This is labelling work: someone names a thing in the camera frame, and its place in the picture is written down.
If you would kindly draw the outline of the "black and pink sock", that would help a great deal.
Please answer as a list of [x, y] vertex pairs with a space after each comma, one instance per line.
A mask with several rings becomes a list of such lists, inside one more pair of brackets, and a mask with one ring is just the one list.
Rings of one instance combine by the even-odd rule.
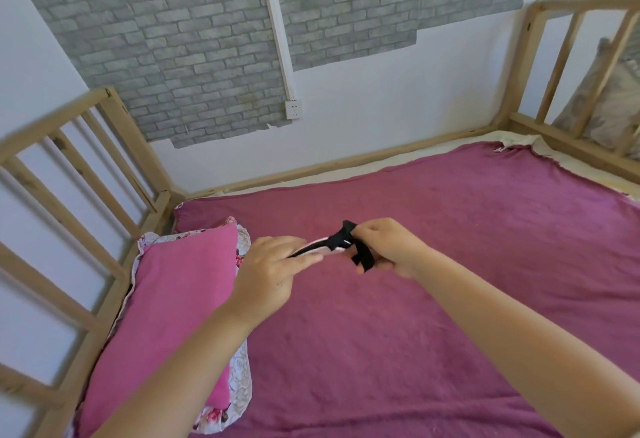
[[304, 254], [321, 254], [323, 256], [329, 254], [337, 254], [355, 248], [355, 254], [351, 256], [351, 261], [360, 265], [364, 272], [374, 268], [376, 264], [372, 250], [360, 239], [353, 236], [352, 232], [356, 228], [356, 224], [349, 220], [342, 221], [341, 229], [324, 238], [307, 243], [299, 248], [288, 258], [298, 257]]

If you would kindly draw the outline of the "wooden bed frame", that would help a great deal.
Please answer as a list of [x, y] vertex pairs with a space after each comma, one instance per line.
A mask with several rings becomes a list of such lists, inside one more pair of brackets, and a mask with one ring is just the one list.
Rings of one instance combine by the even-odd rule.
[[[572, 48], [588, 13], [592, 11], [622, 11], [624, 16], [612, 42], [612, 52], [604, 61], [604, 70], [595, 79], [586, 104], [569, 132], [555, 128], [545, 122], [551, 103], [557, 93]], [[557, 54], [545, 94], [535, 118], [517, 112], [530, 78], [535, 57], [539, 51], [543, 33], [550, 13], [572, 13], [572, 18]], [[640, 0], [543, 0], [527, 8], [520, 30], [515, 55], [509, 69], [506, 92], [500, 109], [490, 125], [472, 130], [387, 148], [380, 151], [356, 155], [315, 166], [303, 167], [276, 175], [246, 180], [185, 194], [175, 188], [171, 177], [160, 160], [145, 141], [123, 101], [113, 87], [92, 89], [67, 103], [43, 119], [22, 128], [7, 141], [0, 143], [0, 167], [35, 200], [68, 234], [97, 260], [109, 273], [108, 291], [97, 311], [80, 305], [62, 289], [47, 279], [27, 261], [0, 242], [0, 269], [8, 273], [52, 311], [82, 329], [84, 335], [71, 362], [57, 385], [48, 385], [23, 372], [0, 362], [0, 392], [25, 401], [39, 410], [34, 431], [28, 438], [66, 438], [97, 356], [106, 342], [109, 330], [116, 321], [125, 294], [129, 289], [129, 275], [137, 255], [137, 241], [149, 231], [161, 231], [166, 227], [172, 210], [185, 200], [222, 195], [224, 192], [263, 188], [291, 180], [302, 180], [310, 176], [367, 167], [381, 160], [399, 160], [405, 153], [417, 155], [432, 147], [443, 148], [453, 141], [475, 141], [481, 135], [497, 133], [499, 128], [507, 133], [518, 133], [522, 141], [516, 144], [548, 146], [545, 157], [561, 154], [558, 161], [569, 162], [568, 170], [579, 175], [597, 175], [596, 182], [623, 192], [630, 197], [640, 195], [640, 161], [630, 157], [630, 150], [640, 137], [640, 121], [632, 121], [623, 130], [613, 150], [608, 150], [581, 137], [586, 124], [593, 115], [596, 103], [610, 78], [613, 67], [624, 51], [631, 32], [640, 19]], [[106, 150], [125, 179], [132, 184], [147, 211], [140, 224], [136, 224], [122, 205], [106, 188], [100, 176], [80, 155], [62, 126], [81, 118]], [[18, 159], [18, 154], [36, 143], [49, 139], [78, 172], [92, 191], [106, 205], [109, 213], [124, 224], [132, 242], [126, 247], [122, 262], [111, 256], [97, 239], [80, 223], [71, 211]]]

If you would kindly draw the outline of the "grey patterned cushion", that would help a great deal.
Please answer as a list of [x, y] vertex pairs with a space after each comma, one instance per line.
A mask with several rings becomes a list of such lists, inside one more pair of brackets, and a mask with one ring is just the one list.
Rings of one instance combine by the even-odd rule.
[[[565, 132], [572, 129], [610, 49], [610, 39], [601, 38], [587, 74], [552, 123], [553, 127]], [[582, 138], [614, 150], [631, 124], [640, 125], [640, 67], [634, 60], [620, 57], [596, 102]]]

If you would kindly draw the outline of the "person's right hand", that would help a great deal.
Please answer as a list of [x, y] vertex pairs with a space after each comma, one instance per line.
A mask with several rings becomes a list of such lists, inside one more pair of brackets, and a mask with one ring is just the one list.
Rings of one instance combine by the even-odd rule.
[[401, 225], [401, 236], [389, 244], [366, 245], [373, 252], [376, 268], [393, 270], [401, 277], [423, 283], [432, 250], [403, 225]]

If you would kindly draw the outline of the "person's right forearm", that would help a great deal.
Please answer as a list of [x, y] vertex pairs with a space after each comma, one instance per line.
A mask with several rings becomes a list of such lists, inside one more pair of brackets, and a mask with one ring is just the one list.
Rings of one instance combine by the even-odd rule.
[[565, 438], [640, 438], [640, 383], [580, 339], [443, 254], [419, 247], [420, 284]]

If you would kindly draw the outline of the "person's left hand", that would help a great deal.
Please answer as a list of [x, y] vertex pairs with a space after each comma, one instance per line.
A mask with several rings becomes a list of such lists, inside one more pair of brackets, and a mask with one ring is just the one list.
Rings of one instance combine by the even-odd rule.
[[253, 242], [225, 303], [244, 329], [255, 329], [289, 300], [295, 276], [281, 282], [281, 261], [305, 244], [294, 236], [263, 237]]

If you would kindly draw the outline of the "magenta bed sheet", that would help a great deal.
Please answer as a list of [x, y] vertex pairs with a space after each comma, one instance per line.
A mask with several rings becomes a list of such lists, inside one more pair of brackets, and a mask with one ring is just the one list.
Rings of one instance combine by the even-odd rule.
[[[465, 144], [336, 182], [202, 198], [177, 232], [252, 240], [391, 217], [640, 380], [640, 202], [529, 146]], [[221, 438], [557, 437], [439, 305], [334, 255], [248, 338], [252, 400]]]

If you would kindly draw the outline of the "person's left forearm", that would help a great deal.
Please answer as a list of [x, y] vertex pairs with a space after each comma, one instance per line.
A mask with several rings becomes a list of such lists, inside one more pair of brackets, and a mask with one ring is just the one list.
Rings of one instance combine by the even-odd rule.
[[235, 302], [221, 305], [91, 438], [187, 438], [252, 329]]

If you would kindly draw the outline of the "pink towel pillow cover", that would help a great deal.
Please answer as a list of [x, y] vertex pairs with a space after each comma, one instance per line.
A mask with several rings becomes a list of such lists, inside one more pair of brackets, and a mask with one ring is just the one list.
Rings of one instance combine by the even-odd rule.
[[233, 218], [212, 229], [138, 240], [132, 288], [93, 368], [76, 417], [90, 436], [229, 297], [241, 230]]

